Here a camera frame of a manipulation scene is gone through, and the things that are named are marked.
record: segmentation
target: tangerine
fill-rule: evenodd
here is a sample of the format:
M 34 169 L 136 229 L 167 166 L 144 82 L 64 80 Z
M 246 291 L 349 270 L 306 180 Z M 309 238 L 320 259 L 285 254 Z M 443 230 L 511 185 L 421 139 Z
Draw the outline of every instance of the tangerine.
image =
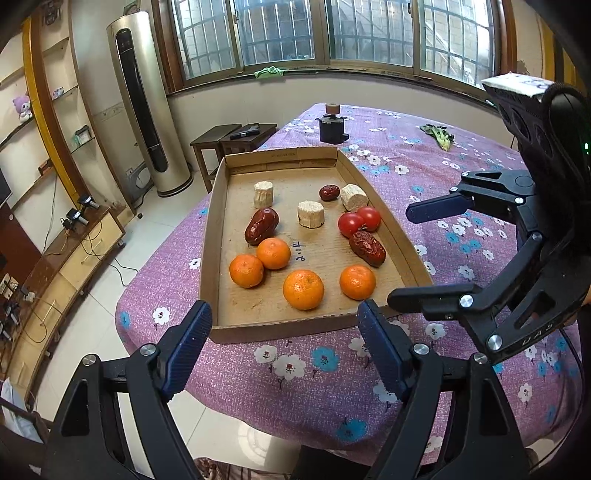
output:
M 280 238 L 267 238 L 256 248 L 256 256 L 269 270 L 279 270 L 290 262 L 290 247 Z
M 312 270 L 295 270 L 283 282 L 283 296 L 298 310 L 311 310 L 324 296 L 322 279 Z
M 374 292 L 375 275 L 364 265 L 351 265 L 341 272 L 339 285 L 350 299 L 366 300 Z
M 254 255 L 237 255 L 230 263 L 229 270 L 232 281 L 242 288 L 258 285 L 265 272 L 262 262 Z

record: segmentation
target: red date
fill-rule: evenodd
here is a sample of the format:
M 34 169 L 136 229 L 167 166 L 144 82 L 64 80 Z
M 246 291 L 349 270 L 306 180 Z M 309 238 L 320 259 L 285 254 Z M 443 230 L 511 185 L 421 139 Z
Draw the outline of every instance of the red date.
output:
M 325 202 L 331 202 L 332 200 L 339 198 L 340 188 L 336 185 L 324 185 L 318 192 L 318 195 L 320 195 L 320 198 Z
M 355 232 L 349 238 L 349 246 L 355 255 L 363 258 L 372 267 L 379 267 L 386 260 L 386 250 L 369 232 Z
M 272 208 L 257 210 L 244 232 L 244 240 L 249 245 L 256 246 L 265 238 L 273 236 L 279 225 L 279 215 Z

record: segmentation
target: window frame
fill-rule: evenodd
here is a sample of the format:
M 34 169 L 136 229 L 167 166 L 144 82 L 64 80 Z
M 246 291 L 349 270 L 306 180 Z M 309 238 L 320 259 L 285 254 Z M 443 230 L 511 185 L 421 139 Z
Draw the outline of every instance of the window frame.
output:
M 400 77 L 405 80 L 415 81 L 421 85 L 433 85 L 437 89 L 450 90 L 467 95 L 482 102 L 487 98 L 486 92 L 474 85 L 420 68 L 421 28 L 418 0 L 407 2 L 411 5 L 413 21 L 412 67 L 370 60 L 331 59 L 328 18 L 324 7 L 325 1 L 330 0 L 309 0 L 311 33 L 314 45 L 313 59 L 284 60 L 244 65 L 238 35 L 235 4 L 233 0 L 225 0 L 226 15 L 228 16 L 228 24 L 231 27 L 229 29 L 230 42 L 232 43 L 236 66 L 231 69 L 200 75 L 192 79 L 185 77 L 184 66 L 178 47 L 172 10 L 173 2 L 175 1 L 177 0 L 151 0 L 152 11 L 154 12 L 155 36 L 161 57 L 165 86 L 169 95 L 199 85 L 211 84 L 218 80 L 244 77 L 245 75 L 253 74 L 257 70 L 274 65 L 290 70 L 302 69 L 310 71 L 310 73 L 314 73 L 315 70 L 328 70 L 331 72 L 354 71 L 368 73 L 374 76 L 383 75 L 388 78 Z M 491 0 L 491 5 L 495 39 L 495 74 L 515 71 L 517 67 L 517 34 L 511 0 Z

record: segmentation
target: stuffed toy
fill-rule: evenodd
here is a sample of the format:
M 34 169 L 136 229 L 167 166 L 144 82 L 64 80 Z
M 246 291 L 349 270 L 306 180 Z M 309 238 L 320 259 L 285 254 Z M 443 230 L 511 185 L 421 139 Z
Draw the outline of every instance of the stuffed toy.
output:
M 16 97 L 12 103 L 14 104 L 14 108 L 17 109 L 18 119 L 21 123 L 33 118 L 33 112 L 31 112 L 31 99 L 27 95 Z

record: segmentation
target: leafy vegetable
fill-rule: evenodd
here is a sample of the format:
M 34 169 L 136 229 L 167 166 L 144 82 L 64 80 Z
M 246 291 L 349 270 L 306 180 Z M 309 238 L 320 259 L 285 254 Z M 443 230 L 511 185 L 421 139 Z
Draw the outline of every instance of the leafy vegetable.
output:
M 453 135 L 447 132 L 447 127 L 436 127 L 435 125 L 427 124 L 419 128 L 437 140 L 437 143 L 443 150 L 449 152 L 453 143 Z

